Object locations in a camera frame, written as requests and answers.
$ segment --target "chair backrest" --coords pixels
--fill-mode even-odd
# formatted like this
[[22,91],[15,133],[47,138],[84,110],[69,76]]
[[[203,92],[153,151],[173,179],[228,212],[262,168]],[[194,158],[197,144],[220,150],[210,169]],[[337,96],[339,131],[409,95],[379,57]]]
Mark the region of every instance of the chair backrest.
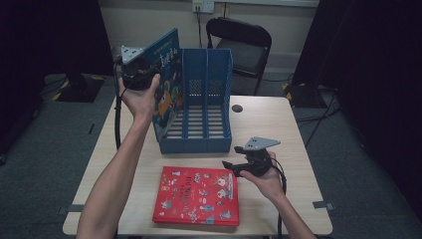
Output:
[[270,51],[272,38],[263,27],[238,20],[218,17],[210,19],[206,25],[208,48],[213,48],[211,36],[243,42],[267,48]]

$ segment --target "chair leg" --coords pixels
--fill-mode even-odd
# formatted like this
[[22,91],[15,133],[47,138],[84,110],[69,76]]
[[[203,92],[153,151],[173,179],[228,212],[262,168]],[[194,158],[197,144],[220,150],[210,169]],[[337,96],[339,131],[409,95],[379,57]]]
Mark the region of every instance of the chair leg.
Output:
[[264,73],[261,73],[260,76],[258,77],[257,85],[255,85],[255,89],[254,89],[254,96],[257,95],[258,88],[260,87],[261,81],[263,80],[263,76],[264,76]]

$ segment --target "electrical outlet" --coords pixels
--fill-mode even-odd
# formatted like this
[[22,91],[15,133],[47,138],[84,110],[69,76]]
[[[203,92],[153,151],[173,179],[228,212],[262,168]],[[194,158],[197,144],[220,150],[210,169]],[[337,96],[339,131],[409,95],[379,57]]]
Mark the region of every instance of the electrical outlet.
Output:
[[192,0],[192,12],[201,12],[201,9],[203,7],[204,7],[204,1]]
[[192,0],[192,12],[214,13],[214,1]]
[[204,13],[214,13],[214,1],[204,1],[204,6],[202,7],[202,12],[204,12]]

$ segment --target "gray carpet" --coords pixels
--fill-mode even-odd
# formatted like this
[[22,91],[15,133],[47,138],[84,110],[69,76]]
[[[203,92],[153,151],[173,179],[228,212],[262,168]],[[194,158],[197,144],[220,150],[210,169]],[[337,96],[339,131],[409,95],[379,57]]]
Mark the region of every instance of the gray carpet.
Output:
[[[258,95],[282,97],[289,74],[267,74]],[[106,114],[114,97],[112,78],[92,104],[51,100],[61,76],[52,83],[38,116],[7,153],[0,167],[0,238],[68,238],[59,214],[78,190]],[[237,91],[250,88],[234,80]],[[323,94],[329,102],[330,93]],[[294,109],[297,119],[321,116],[323,109]],[[299,123],[307,142],[317,121]],[[322,196],[335,209],[329,212],[331,236],[348,238],[422,238],[422,226],[390,177],[362,150],[359,132],[339,112],[324,119],[308,145]]]

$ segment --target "book cover illustration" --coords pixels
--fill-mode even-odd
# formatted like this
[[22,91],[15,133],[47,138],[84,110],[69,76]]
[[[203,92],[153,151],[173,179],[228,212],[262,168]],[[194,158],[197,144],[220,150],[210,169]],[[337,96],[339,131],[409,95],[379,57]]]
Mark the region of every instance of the book cover illustration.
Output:
[[152,221],[238,226],[238,189],[233,171],[164,166]]
[[155,92],[152,123],[157,141],[167,133],[183,107],[182,64],[177,29],[145,48],[141,56],[149,64],[160,64],[160,85]]

